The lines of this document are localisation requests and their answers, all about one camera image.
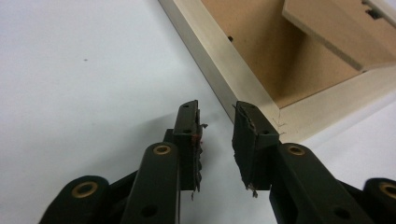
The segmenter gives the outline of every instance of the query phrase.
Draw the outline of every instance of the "white table surface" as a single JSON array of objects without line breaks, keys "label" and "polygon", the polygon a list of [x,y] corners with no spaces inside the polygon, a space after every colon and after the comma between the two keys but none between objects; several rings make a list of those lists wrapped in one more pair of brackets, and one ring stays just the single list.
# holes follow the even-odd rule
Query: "white table surface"
[{"label": "white table surface", "polygon": [[[233,124],[156,0],[0,0],[0,223],[37,223],[69,181],[136,170],[199,100],[200,193],[181,223],[276,223],[233,159]],[[307,139],[339,179],[396,179],[396,91]]]}]

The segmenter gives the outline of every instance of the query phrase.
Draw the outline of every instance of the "wooden edge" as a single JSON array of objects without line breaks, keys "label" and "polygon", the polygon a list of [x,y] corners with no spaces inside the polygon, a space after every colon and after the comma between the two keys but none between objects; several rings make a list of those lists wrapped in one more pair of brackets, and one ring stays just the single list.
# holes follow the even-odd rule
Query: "wooden edge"
[{"label": "wooden edge", "polygon": [[364,0],[363,2],[396,28],[396,9],[390,6],[386,0]]},{"label": "wooden edge", "polygon": [[280,111],[282,140],[301,142],[396,90],[396,66],[377,68]]},{"label": "wooden edge", "polygon": [[256,105],[273,124],[279,108],[200,0],[159,0],[221,104],[234,119],[237,100]]},{"label": "wooden edge", "polygon": [[394,56],[332,0],[285,0],[282,15],[357,70],[394,64]]}]

